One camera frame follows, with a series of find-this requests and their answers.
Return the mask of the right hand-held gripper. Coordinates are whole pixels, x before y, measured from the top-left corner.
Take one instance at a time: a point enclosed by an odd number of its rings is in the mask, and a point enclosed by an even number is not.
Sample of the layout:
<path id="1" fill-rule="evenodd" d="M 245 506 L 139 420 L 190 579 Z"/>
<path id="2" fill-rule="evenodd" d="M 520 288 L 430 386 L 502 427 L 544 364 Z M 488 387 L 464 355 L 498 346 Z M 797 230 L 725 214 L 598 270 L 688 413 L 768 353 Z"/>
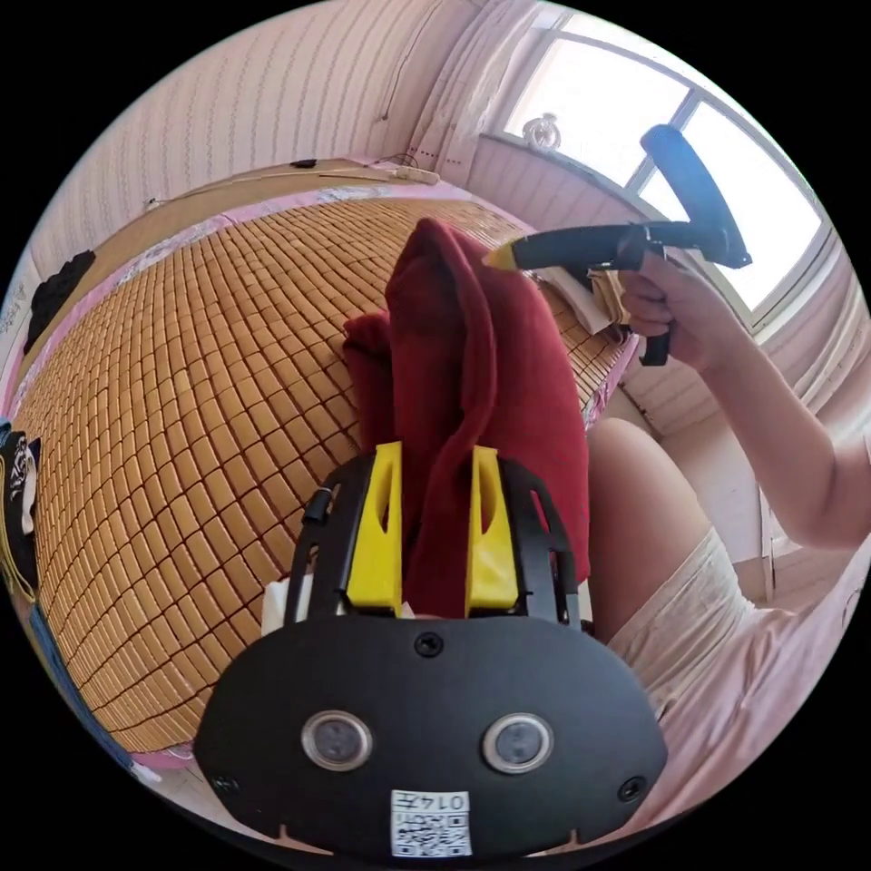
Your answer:
<path id="1" fill-rule="evenodd" d="M 482 263 L 492 269 L 611 269 L 637 272 L 647 254 L 665 257 L 675 243 L 673 221 L 548 230 L 488 251 Z"/>

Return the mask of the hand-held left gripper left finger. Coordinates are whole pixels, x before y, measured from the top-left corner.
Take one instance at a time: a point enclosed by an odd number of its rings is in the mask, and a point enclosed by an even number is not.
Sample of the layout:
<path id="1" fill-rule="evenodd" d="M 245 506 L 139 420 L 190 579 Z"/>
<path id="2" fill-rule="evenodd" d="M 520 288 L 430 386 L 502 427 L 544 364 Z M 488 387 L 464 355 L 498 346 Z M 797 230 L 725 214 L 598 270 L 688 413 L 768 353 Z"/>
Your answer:
<path id="1" fill-rule="evenodd" d="M 347 581 L 359 612 L 402 611 L 402 446 L 378 445 L 363 497 Z"/>

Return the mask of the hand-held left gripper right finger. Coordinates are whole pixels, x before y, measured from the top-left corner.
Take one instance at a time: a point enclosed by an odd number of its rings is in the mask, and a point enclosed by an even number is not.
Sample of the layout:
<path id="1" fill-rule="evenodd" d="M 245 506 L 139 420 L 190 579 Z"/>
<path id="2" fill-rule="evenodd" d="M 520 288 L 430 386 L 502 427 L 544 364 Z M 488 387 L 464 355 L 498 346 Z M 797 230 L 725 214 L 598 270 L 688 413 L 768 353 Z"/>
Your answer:
<path id="1" fill-rule="evenodd" d="M 516 604 L 516 570 L 510 516 L 499 457 L 475 446 L 471 462 L 465 615 L 507 612 Z"/>

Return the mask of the person's right hand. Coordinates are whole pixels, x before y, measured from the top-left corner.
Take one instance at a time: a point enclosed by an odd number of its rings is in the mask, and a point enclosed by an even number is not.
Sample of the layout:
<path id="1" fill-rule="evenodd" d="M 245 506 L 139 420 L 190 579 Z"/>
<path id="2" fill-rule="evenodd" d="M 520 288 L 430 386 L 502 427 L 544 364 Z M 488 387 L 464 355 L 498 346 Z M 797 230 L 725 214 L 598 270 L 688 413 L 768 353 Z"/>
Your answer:
<path id="1" fill-rule="evenodd" d="M 734 326 L 718 291 L 692 271 L 650 252 L 636 270 L 621 270 L 629 326 L 647 340 L 668 335 L 670 356 L 702 374 L 716 363 Z"/>

